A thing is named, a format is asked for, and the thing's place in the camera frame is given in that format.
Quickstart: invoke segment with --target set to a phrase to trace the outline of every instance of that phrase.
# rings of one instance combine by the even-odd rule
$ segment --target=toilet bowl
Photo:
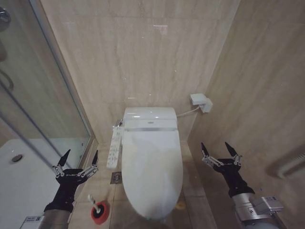
[[[170,107],[126,108],[122,181],[128,200],[147,219],[162,219],[181,192],[183,166],[177,117]]]

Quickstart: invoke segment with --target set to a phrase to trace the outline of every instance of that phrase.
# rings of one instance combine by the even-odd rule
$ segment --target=toilet seat
[[[183,181],[178,130],[124,131],[122,181],[133,208],[161,219],[177,203]]]

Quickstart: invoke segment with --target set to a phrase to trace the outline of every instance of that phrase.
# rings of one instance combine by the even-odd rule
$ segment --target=white shower base
[[[59,156],[42,139],[30,139],[33,145],[53,164]],[[87,139],[51,139],[60,153],[71,149],[68,162],[76,167]],[[17,163],[11,159],[22,154]],[[53,171],[20,139],[12,139],[0,148],[0,228],[18,229],[26,216],[41,215],[59,187]]]

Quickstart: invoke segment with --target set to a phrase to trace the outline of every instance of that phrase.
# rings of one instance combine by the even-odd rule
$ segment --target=metal robot arm
[[[92,165],[85,170],[80,168],[65,169],[70,150],[62,156],[53,171],[56,180],[60,184],[54,200],[49,203],[43,216],[26,217],[20,229],[67,229],[68,219],[73,211],[74,195],[78,185],[86,182],[98,171],[98,151],[92,161]]]
[[[235,211],[239,220],[249,229],[278,228],[270,223],[262,222],[264,219],[275,219],[276,225],[285,228],[281,222],[278,222],[280,219],[277,216],[277,212],[284,208],[283,205],[273,196],[255,198],[255,192],[238,172],[241,168],[242,156],[238,155],[227,142],[225,145],[232,158],[216,159],[209,155],[204,144],[201,143],[202,161],[223,175],[229,187],[228,194],[235,204]]]

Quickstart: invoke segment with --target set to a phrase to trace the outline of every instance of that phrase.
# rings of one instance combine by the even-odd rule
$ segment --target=wall outlet
[[[213,103],[209,98],[206,98],[206,103],[200,105],[200,109],[203,113],[209,113],[212,109]]]
[[[202,93],[191,94],[191,101],[193,105],[199,105],[203,113],[209,113],[213,106],[212,101]]]

